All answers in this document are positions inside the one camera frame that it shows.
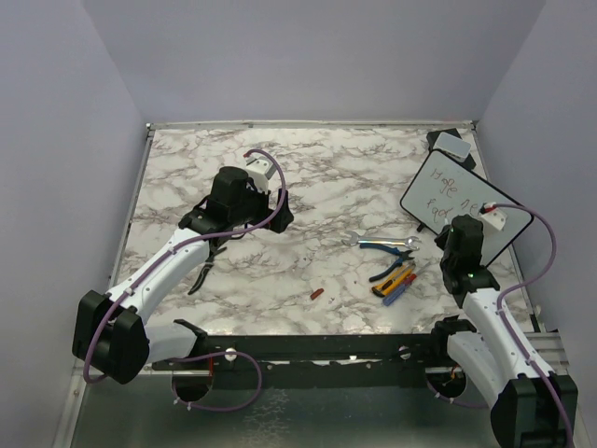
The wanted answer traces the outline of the red marker cap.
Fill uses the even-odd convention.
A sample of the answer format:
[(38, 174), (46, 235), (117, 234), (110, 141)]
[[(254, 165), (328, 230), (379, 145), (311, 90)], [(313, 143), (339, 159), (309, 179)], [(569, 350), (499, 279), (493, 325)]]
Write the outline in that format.
[(313, 301), (316, 298), (318, 298), (322, 293), (324, 292), (324, 290), (322, 288), (318, 288), (316, 289), (310, 296), (310, 299)]

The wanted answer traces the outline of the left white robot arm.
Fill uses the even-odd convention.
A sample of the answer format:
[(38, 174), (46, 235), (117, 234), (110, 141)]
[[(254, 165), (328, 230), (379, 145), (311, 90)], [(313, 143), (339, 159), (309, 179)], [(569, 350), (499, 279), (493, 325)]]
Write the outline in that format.
[(274, 162), (250, 158), (245, 167), (225, 166), (210, 193), (184, 214), (164, 246), (137, 272), (105, 293), (89, 291), (80, 300), (73, 355), (124, 385), (141, 369), (176, 358), (192, 369), (205, 360), (201, 330), (183, 319), (156, 327), (147, 322), (184, 277), (212, 260), (220, 247), (253, 228), (282, 233), (293, 221), (288, 197), (278, 191), (270, 208)]

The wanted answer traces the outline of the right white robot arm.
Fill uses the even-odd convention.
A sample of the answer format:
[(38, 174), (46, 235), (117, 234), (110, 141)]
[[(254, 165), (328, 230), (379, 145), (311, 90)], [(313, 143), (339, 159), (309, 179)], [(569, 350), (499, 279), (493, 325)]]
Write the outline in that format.
[(428, 343), (440, 365), (455, 361), (478, 389), (502, 447), (571, 447), (577, 387), (543, 359), (519, 327), (481, 263), (482, 223), (455, 217), (437, 236), (444, 286), (465, 313), (435, 327)]

